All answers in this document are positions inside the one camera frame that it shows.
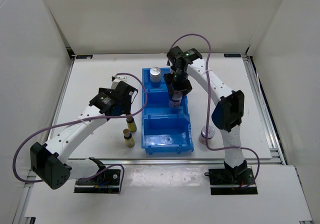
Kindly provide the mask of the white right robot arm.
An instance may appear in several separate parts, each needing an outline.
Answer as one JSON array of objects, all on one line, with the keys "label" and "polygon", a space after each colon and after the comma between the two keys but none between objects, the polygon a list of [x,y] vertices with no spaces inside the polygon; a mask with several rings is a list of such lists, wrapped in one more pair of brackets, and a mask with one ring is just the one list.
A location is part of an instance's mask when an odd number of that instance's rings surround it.
[{"label": "white right robot arm", "polygon": [[192,90],[188,77],[195,79],[210,94],[215,105],[211,115],[213,124],[220,130],[224,155],[224,177],[230,184],[238,183],[247,170],[247,161],[241,150],[240,125],[244,115],[245,95],[241,90],[228,87],[211,70],[206,69],[203,56],[192,48],[182,51],[179,46],[169,50],[170,73],[164,74],[169,100],[185,97]]}]

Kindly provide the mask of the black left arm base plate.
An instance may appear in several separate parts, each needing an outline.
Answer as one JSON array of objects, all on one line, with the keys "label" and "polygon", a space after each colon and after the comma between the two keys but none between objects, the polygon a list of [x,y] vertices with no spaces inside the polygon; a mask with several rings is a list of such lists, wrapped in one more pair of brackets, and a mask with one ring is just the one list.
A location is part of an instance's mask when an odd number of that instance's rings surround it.
[{"label": "black left arm base plate", "polygon": [[104,172],[91,179],[76,180],[76,194],[119,194],[122,188],[124,167],[113,164],[105,167]]}]

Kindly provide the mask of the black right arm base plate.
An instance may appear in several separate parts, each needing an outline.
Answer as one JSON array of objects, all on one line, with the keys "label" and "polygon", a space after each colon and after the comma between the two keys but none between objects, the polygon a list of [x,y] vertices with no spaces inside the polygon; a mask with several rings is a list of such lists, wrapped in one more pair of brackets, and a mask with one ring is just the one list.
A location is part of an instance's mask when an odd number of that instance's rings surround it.
[{"label": "black right arm base plate", "polygon": [[248,168],[237,177],[233,177],[224,168],[211,168],[204,173],[204,176],[209,178],[212,196],[258,194],[252,168]]}]

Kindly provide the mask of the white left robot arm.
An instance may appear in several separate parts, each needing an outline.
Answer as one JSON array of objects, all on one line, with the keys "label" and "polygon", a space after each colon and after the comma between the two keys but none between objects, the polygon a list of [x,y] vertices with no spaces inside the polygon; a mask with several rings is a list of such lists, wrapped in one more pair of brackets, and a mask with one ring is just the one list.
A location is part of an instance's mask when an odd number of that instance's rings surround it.
[{"label": "white left robot arm", "polygon": [[123,80],[115,80],[111,88],[99,88],[98,94],[78,116],[54,138],[30,148],[32,171],[51,189],[68,180],[89,179],[100,184],[105,178],[104,165],[94,157],[69,160],[74,150],[111,117],[131,113],[132,96],[138,90]]}]

